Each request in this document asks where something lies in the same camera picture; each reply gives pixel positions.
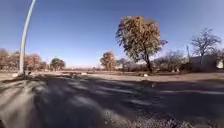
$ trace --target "blue sky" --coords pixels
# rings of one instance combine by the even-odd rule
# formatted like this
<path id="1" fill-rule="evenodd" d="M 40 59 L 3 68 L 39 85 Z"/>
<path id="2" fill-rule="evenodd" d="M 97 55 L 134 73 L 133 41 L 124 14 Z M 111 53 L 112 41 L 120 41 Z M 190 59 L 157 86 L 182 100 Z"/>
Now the blue sky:
<path id="1" fill-rule="evenodd" d="M 31 0 L 0 0 L 0 47 L 18 51 Z M 99 64 L 103 52 L 124 57 L 115 34 L 120 19 L 144 16 L 159 22 L 163 51 L 183 50 L 204 28 L 224 40 L 223 0 L 37 0 L 26 53 L 48 62 L 57 56 L 68 66 Z"/>

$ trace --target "road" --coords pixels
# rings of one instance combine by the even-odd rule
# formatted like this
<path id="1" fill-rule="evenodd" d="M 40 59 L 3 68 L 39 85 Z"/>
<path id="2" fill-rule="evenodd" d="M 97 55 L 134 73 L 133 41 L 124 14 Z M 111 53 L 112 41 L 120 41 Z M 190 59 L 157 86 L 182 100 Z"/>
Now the road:
<path id="1" fill-rule="evenodd" d="M 0 86 L 0 119 L 5 128 L 223 127 L 224 87 L 209 82 L 9 80 Z"/>

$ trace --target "pole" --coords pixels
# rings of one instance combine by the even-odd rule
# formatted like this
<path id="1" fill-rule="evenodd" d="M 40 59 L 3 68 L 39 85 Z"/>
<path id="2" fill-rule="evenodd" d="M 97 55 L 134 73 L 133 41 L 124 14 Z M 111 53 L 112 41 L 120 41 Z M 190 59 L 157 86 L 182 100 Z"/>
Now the pole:
<path id="1" fill-rule="evenodd" d="M 25 26 L 23 29 L 23 36 L 22 36 L 22 42 L 21 42 L 21 47 L 20 47 L 20 56 L 19 56 L 19 75 L 25 74 L 25 72 L 24 72 L 24 56 L 25 56 L 26 36 L 27 36 L 27 32 L 28 32 L 30 17 L 32 15 L 35 2 L 36 2 L 36 0 L 33 0 L 31 3 L 29 12 L 27 14 Z"/>

